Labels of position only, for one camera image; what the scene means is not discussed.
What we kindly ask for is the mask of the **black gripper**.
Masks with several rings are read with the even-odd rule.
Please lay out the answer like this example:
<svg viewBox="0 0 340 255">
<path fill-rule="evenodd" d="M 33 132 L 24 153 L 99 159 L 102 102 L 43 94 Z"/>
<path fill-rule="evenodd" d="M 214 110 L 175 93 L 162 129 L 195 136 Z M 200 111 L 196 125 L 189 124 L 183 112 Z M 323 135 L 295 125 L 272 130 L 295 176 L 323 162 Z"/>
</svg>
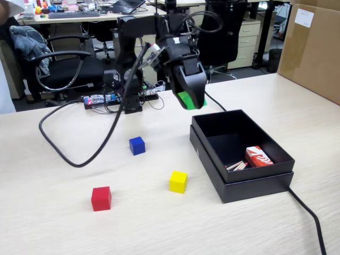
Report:
<svg viewBox="0 0 340 255">
<path fill-rule="evenodd" d="M 158 40 L 162 51 L 157 58 L 157 72 L 172 75 L 172 92 L 186 110 L 205 105 L 207 76 L 199 53 L 189 36 L 166 37 Z"/>
</svg>

